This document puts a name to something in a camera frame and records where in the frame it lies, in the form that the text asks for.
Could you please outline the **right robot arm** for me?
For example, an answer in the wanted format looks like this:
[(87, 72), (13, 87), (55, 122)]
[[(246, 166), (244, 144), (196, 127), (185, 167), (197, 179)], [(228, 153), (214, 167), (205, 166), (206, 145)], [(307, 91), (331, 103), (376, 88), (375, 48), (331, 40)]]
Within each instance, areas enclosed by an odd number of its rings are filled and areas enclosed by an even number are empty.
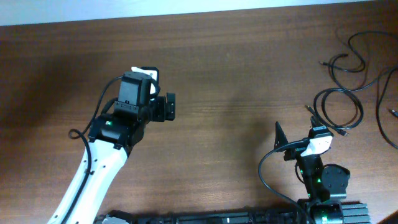
[(337, 164), (324, 164), (321, 155), (331, 146), (333, 133), (311, 118), (308, 136), (289, 142), (281, 127), (275, 124), (275, 152), (282, 152), (285, 161), (295, 161), (297, 174), (308, 198), (294, 202), (299, 223), (343, 223), (341, 201), (347, 197), (350, 171)]

